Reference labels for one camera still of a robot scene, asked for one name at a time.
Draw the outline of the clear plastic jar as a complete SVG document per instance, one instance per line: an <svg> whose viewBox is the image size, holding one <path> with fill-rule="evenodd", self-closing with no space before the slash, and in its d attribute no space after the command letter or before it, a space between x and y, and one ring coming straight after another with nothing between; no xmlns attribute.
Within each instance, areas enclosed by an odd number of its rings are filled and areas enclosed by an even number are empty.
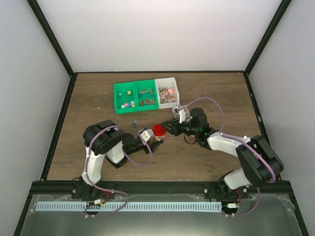
<svg viewBox="0 0 315 236"><path fill-rule="evenodd" d="M162 135L162 136L155 135L155 141L156 142L159 142L159 141L164 142L165 141L165 135Z"/></svg>

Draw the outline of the red round lid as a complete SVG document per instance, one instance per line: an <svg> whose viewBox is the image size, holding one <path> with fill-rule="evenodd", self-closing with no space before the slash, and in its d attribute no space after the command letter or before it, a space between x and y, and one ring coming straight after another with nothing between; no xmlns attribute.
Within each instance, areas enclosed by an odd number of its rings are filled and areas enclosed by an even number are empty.
<svg viewBox="0 0 315 236"><path fill-rule="evenodd" d="M165 128L163 128L163 126L161 124L156 124L153 127L153 132L155 134L155 136L164 136L166 134L166 130Z"/></svg>

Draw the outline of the green bin with square lollipops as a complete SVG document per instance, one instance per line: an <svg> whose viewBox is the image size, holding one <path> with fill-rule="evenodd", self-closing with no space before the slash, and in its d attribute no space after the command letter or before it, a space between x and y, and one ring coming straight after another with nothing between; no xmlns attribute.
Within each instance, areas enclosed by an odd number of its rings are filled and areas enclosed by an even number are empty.
<svg viewBox="0 0 315 236"><path fill-rule="evenodd" d="M158 93L155 80L136 81L135 89L139 112L158 109Z"/></svg>

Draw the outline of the green bin with star candies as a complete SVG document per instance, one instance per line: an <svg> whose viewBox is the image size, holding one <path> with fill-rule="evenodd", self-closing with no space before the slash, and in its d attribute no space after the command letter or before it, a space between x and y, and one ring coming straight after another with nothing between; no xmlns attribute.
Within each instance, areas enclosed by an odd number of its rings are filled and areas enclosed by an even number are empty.
<svg viewBox="0 0 315 236"><path fill-rule="evenodd" d="M138 111L135 82L114 84L114 106L116 114L135 113Z"/></svg>

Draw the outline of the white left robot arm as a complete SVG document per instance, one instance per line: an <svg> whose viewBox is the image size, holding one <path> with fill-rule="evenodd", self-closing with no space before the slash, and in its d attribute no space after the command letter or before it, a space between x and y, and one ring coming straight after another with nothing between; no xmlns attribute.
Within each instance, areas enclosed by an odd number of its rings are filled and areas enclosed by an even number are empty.
<svg viewBox="0 0 315 236"><path fill-rule="evenodd" d="M103 160L107 159L115 168L122 167L130 161L138 166L148 166L153 161L154 151L164 140L156 140L152 129L143 128L134 137L120 129L112 120L108 119L95 123L83 133L86 149L86 161L79 181L83 185L83 192L94 199L100 194L101 168ZM147 163L135 162L131 155L144 151L150 155Z"/></svg>

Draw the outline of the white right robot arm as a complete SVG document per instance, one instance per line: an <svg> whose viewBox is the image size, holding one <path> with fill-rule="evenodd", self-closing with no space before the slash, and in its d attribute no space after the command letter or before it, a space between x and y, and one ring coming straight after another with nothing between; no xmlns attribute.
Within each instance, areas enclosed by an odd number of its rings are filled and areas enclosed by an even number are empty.
<svg viewBox="0 0 315 236"><path fill-rule="evenodd" d="M219 193L230 198L236 189L244 186L260 188L274 182L284 170L284 165L267 140L254 137L226 135L209 126L203 109L173 109L174 119L163 122L162 127L171 135L193 136L195 141L208 150L221 151L239 159L241 168L232 170L218 180Z"/></svg>

